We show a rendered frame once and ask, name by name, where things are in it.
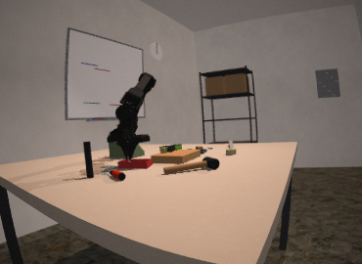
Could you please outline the black flat bar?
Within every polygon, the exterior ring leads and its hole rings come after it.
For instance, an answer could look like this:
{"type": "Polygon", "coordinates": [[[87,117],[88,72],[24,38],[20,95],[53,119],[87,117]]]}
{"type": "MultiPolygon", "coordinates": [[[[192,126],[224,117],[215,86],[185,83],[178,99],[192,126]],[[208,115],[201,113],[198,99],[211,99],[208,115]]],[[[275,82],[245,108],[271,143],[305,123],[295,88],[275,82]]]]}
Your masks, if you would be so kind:
{"type": "Polygon", "coordinates": [[[83,142],[83,146],[87,178],[94,178],[90,142],[83,142]]]}

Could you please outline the light brown wooden board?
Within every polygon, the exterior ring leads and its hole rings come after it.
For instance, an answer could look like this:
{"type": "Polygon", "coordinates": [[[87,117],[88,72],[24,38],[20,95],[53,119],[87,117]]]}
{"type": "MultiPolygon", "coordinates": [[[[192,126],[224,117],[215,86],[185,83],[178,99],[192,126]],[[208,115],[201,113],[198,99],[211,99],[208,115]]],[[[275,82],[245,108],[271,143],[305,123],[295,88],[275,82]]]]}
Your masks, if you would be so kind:
{"type": "Polygon", "coordinates": [[[169,153],[151,155],[153,163],[180,163],[183,164],[201,156],[201,150],[176,150],[169,153]]]}

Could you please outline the red-handled screwdriver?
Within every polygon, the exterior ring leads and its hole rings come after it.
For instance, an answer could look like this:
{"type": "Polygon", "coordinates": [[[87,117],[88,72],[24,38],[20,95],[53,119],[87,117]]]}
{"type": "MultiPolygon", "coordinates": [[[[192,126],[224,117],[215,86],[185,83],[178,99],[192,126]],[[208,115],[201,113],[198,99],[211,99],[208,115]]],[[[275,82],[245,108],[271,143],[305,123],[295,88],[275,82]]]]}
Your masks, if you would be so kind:
{"type": "Polygon", "coordinates": [[[120,180],[120,181],[123,181],[123,180],[125,179],[125,174],[124,174],[123,172],[120,172],[120,171],[117,171],[117,170],[114,170],[114,171],[112,172],[112,170],[110,171],[110,170],[108,170],[108,169],[107,169],[107,171],[110,172],[110,174],[111,174],[115,179],[118,179],[118,180],[120,180]]]}

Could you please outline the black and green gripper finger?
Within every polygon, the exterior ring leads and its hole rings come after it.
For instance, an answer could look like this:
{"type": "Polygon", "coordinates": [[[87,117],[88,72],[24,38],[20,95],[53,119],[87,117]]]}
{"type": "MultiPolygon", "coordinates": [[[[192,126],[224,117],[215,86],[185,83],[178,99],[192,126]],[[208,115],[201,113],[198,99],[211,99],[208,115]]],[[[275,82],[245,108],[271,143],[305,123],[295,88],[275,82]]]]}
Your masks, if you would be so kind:
{"type": "Polygon", "coordinates": [[[138,145],[139,143],[127,143],[127,144],[125,144],[127,146],[127,149],[128,149],[128,158],[129,158],[129,160],[131,160],[131,158],[132,158],[132,156],[134,154],[134,151],[135,151],[135,149],[137,147],[137,145],[135,145],[135,144],[138,145]]]}
{"type": "MultiPolygon", "coordinates": [[[[127,143],[128,143],[128,142],[127,142],[127,143]]],[[[122,148],[123,153],[124,153],[126,159],[128,160],[128,158],[127,158],[127,156],[128,156],[128,149],[127,149],[127,146],[125,145],[125,144],[127,144],[127,143],[122,143],[122,144],[117,144],[117,145],[119,145],[119,146],[122,148]]]]}

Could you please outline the black mallet with wooden handle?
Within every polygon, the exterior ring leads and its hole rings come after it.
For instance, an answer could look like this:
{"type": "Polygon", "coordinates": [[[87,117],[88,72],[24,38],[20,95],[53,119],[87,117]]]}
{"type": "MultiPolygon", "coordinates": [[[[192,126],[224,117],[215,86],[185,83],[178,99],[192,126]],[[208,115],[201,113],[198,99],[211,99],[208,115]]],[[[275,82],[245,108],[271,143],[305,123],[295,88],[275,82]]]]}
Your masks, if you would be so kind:
{"type": "Polygon", "coordinates": [[[175,173],[175,172],[192,170],[202,167],[217,169],[219,167],[219,164],[220,163],[218,159],[206,156],[203,158],[203,161],[164,167],[163,172],[164,174],[168,174],[168,173],[175,173]]]}

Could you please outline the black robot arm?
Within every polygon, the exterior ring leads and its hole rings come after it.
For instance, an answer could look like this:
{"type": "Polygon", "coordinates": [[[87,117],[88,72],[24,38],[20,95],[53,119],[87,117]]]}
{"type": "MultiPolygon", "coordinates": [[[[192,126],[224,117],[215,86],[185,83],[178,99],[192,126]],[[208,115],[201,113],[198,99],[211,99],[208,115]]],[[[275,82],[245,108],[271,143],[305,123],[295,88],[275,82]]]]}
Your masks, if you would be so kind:
{"type": "MultiPolygon", "coordinates": [[[[138,128],[137,114],[140,107],[143,105],[143,99],[145,95],[150,92],[152,88],[154,88],[154,85],[156,83],[156,80],[153,78],[153,76],[146,72],[141,73],[138,81],[139,82],[135,87],[130,88],[128,92],[126,91],[127,93],[125,92],[124,96],[120,100],[122,106],[119,106],[115,111],[115,115],[119,119],[119,121],[133,121],[133,123],[135,123],[136,126],[134,126],[134,134],[138,128]]],[[[112,141],[119,141],[125,136],[129,137],[130,134],[128,126],[126,124],[123,124],[123,127],[120,127],[120,124],[118,124],[117,128],[110,132],[110,135],[112,141]]]]}

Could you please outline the black spring clamp with green grips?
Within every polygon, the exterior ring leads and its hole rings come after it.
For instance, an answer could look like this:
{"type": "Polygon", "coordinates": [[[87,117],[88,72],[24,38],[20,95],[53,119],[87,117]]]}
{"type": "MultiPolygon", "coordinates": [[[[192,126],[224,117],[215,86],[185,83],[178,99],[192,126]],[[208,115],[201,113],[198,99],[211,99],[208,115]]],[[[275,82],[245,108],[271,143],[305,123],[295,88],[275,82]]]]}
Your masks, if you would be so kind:
{"type": "Polygon", "coordinates": [[[161,148],[165,148],[166,147],[166,152],[174,152],[176,150],[181,150],[182,149],[182,144],[179,144],[179,145],[170,145],[170,146],[161,146],[159,147],[159,149],[161,148]]]}

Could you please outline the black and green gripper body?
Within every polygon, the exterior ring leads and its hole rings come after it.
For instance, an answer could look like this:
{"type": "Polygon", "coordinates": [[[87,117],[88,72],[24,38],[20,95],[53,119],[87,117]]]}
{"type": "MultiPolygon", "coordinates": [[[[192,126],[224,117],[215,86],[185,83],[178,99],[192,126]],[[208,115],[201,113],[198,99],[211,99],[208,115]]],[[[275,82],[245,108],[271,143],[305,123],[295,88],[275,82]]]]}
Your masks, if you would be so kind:
{"type": "Polygon", "coordinates": [[[117,140],[112,141],[111,136],[108,136],[107,138],[108,143],[118,142],[122,144],[122,143],[127,143],[127,141],[128,143],[150,142],[150,136],[148,134],[141,134],[141,135],[134,134],[135,123],[133,123],[133,121],[120,121],[119,124],[120,127],[123,127],[123,124],[126,124],[128,126],[130,136],[122,138],[120,141],[117,140]],[[133,140],[127,140],[127,139],[133,139],[133,140]]]}

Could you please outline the red tray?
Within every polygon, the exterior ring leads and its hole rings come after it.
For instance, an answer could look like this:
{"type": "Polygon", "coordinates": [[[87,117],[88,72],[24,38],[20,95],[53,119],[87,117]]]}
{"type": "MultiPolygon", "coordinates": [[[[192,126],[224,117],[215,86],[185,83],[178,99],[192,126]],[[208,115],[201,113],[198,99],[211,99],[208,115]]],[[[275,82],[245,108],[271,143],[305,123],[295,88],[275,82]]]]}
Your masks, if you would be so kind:
{"type": "Polygon", "coordinates": [[[149,168],[151,165],[153,165],[153,159],[150,158],[131,159],[130,162],[124,159],[118,162],[118,168],[149,168]]]}

